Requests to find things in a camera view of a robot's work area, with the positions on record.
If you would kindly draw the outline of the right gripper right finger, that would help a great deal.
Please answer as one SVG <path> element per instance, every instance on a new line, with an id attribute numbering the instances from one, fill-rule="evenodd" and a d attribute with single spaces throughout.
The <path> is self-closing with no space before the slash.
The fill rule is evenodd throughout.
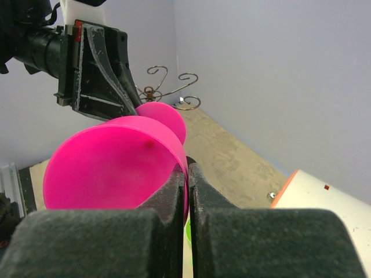
<path id="1" fill-rule="evenodd" d="M 197 163 L 188 174 L 195 277 L 365 277 L 342 220 L 323 209 L 239 208 Z"/>

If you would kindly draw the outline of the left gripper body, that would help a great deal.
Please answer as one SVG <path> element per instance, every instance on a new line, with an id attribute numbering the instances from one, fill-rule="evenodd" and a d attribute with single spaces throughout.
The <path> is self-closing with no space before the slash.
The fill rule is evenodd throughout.
<path id="1" fill-rule="evenodd" d="M 65 107 L 85 107 L 81 97 L 81 57 L 82 27 L 85 21 L 75 20 L 73 25 L 65 25 L 60 36 L 60 64 L 58 90 L 55 94 L 58 105 Z"/>

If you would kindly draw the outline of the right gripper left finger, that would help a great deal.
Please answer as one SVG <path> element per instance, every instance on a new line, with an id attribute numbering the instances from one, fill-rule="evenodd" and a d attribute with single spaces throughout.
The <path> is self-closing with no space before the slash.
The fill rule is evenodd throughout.
<path id="1" fill-rule="evenodd" d="M 133 210 L 44 210 L 17 226 L 2 277 L 181 277 L 185 176 Z"/>

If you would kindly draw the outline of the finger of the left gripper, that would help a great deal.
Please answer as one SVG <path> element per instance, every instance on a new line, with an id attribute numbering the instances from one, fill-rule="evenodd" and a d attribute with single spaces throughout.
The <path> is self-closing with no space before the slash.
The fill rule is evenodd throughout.
<path id="1" fill-rule="evenodd" d="M 115 76 L 106 49 L 104 27 L 85 23 L 79 65 L 81 66 L 81 97 L 85 107 L 72 107 L 75 112 L 100 120 L 136 114 L 134 106 Z"/>
<path id="2" fill-rule="evenodd" d="M 128 59 L 128 35 L 116 28 L 104 27 L 108 58 L 115 76 L 134 106 L 142 105 L 137 93 Z"/>

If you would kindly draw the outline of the pink plastic wine glass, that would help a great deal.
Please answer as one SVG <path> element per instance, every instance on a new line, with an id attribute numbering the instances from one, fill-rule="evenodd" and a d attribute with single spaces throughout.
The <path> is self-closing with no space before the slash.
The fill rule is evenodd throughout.
<path id="1" fill-rule="evenodd" d="M 135 209 L 169 179 L 188 173 L 187 128 L 170 105 L 154 102 L 77 132 L 54 152 L 43 177 L 49 210 Z"/>

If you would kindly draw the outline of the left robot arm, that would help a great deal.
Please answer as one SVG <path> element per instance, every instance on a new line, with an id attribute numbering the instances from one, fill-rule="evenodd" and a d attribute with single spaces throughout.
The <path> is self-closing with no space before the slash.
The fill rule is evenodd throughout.
<path id="1" fill-rule="evenodd" d="M 128 36 L 106 24 L 102 1 L 2 1 L 1 73 L 15 58 L 58 80 L 62 107 L 93 119 L 137 113 Z"/>

